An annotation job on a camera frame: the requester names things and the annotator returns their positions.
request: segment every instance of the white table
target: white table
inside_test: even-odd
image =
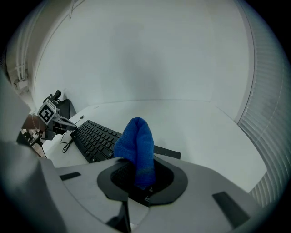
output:
[[[181,160],[211,168],[246,192],[260,181],[266,166],[244,132],[222,111],[203,101],[128,101],[89,106],[71,118],[87,120],[122,133],[133,117],[144,118],[155,145],[181,152]],[[66,153],[61,135],[44,143],[55,167],[86,164],[74,143]],[[66,133],[63,141],[69,141]]]

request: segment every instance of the black cable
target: black cable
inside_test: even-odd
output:
[[[81,120],[81,119],[83,119],[84,118],[84,116],[81,116],[81,118],[79,119],[79,120]],[[77,124],[78,122],[79,122],[79,120],[75,123],[75,124]]]
[[[70,145],[72,144],[73,139],[71,139],[71,140],[68,141],[68,142],[62,142],[63,137],[62,137],[61,141],[59,142],[59,144],[67,143],[67,144],[64,146],[64,148],[63,148],[63,153],[66,153],[67,150],[69,149]]]
[[[45,155],[45,158],[47,158],[47,157],[46,157],[46,154],[45,154],[45,151],[44,151],[44,148],[42,147],[42,145],[41,145],[41,149],[42,149],[42,152],[43,152],[44,155]]]

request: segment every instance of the black strip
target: black strip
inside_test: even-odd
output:
[[[113,217],[106,224],[124,233],[131,232],[127,202],[122,202],[118,216]]]
[[[154,146],[154,153],[159,154],[159,155],[165,155],[165,156],[176,158],[176,159],[181,159],[180,152],[171,151],[169,149],[158,147],[158,146]]]
[[[249,220],[247,213],[226,192],[219,192],[212,196],[233,228]]]
[[[64,180],[69,180],[69,179],[72,179],[72,178],[78,177],[78,176],[80,176],[80,175],[81,175],[81,174],[78,173],[78,172],[72,172],[72,173],[69,173],[69,174],[61,175],[61,176],[60,176],[60,179],[61,179],[62,181],[64,181]]]

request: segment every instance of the blue towel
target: blue towel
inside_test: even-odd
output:
[[[135,185],[140,189],[156,182],[154,140],[148,124],[141,117],[135,117],[127,124],[114,146],[114,157],[128,159],[134,164]]]

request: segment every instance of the black keyboard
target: black keyboard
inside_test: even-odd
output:
[[[89,162],[99,162],[113,156],[114,145],[122,134],[87,120],[71,133],[73,142]],[[154,153],[180,159],[181,153],[154,146]]]

